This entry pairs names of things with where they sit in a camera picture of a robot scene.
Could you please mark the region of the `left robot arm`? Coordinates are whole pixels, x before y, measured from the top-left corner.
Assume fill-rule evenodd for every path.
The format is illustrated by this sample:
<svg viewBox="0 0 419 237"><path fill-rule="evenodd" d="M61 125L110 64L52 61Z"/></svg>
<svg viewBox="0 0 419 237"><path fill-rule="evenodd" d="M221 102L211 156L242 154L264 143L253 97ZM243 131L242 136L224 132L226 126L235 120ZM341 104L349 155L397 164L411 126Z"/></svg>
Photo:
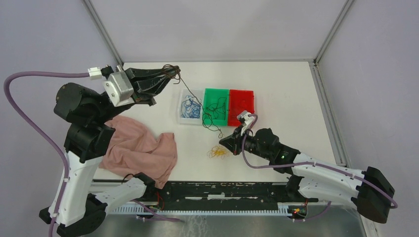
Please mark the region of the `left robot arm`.
<svg viewBox="0 0 419 237"><path fill-rule="evenodd" d="M70 124L64 142L66 165L52 205L39 213L44 222L57 225L58 235L90 234L115 209L155 196L155 181L142 172L102 193L92 194L89 188L115 132L107 121L135 104L153 106L155 96L179 74L180 68L170 64L160 69L95 67L88 70L88 76L104 79L105 92L76 83L59 89L54 113Z"/></svg>

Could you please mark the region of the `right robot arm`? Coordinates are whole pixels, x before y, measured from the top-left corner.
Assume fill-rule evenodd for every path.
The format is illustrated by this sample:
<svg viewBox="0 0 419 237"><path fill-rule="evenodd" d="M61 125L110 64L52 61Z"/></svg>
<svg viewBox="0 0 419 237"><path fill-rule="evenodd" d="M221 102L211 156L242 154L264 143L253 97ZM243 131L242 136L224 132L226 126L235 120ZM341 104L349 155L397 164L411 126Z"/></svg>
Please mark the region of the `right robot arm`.
<svg viewBox="0 0 419 237"><path fill-rule="evenodd" d="M381 224L387 222L390 210L396 207L395 189L379 169L351 169L319 161L282 144L270 128L250 135L238 127L219 144L234 155L250 153L261 157L269 162L269 168L290 175L285 194L291 201L303 198L336 202Z"/></svg>

